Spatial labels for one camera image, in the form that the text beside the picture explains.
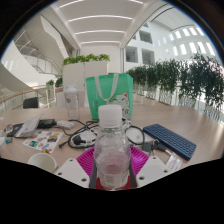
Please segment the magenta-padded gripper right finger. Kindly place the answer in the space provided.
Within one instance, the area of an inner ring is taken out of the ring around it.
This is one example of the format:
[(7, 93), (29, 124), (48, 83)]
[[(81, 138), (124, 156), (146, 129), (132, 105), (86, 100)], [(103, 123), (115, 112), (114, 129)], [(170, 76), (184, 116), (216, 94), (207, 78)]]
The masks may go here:
[(140, 188), (167, 175), (166, 165), (157, 156), (131, 147), (130, 185)]

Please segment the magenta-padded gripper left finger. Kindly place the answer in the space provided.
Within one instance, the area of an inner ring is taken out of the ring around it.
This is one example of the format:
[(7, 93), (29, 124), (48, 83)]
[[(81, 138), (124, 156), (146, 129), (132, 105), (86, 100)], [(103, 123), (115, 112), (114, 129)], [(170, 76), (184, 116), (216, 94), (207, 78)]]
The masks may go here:
[(97, 169), (90, 148), (76, 159), (69, 158), (56, 172), (56, 175), (84, 188), (94, 189), (97, 183)]

